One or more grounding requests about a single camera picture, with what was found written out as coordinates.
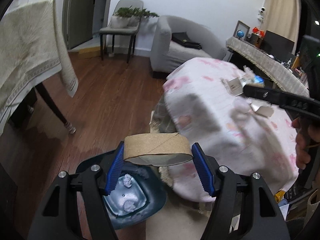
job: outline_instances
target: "cardboard tube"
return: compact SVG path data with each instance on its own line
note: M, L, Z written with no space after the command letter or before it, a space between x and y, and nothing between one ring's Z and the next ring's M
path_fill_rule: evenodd
M145 133L124 139L124 160L138 165L172 166L192 160L188 139L179 133Z

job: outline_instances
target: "door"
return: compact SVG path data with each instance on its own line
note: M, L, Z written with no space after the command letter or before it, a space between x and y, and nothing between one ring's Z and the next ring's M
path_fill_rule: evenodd
M67 46L72 49L92 39L95 0L69 0L67 16Z

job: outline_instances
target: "pink floral blanket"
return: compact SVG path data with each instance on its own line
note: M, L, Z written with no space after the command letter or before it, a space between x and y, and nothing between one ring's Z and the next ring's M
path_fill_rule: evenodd
M287 191L298 176L296 130L284 110L272 106L272 117L256 115L249 107L249 99L231 95L221 81L243 75L229 62L189 60L163 85L166 108L190 145L198 142L219 165L243 175L259 172L273 194L281 189ZM168 169L178 195L195 202L214 200L203 190L192 161Z

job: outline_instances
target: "red decoration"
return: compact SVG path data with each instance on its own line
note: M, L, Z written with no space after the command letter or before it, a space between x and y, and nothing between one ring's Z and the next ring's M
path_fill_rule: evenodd
M259 31L259 29L258 29L257 27L254 27L254 28L252 29L252 32L253 32L254 34L256 34L258 31Z
M260 36L261 36L262 38L264 38L265 35L266 35L266 34L265 34L264 31L260 31Z

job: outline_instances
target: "white planter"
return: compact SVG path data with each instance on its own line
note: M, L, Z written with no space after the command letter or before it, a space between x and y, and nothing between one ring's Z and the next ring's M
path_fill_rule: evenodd
M122 29L128 26L130 18L111 16L110 27L113 29Z
M138 26L140 22L140 17L132 16L129 21L129 26Z

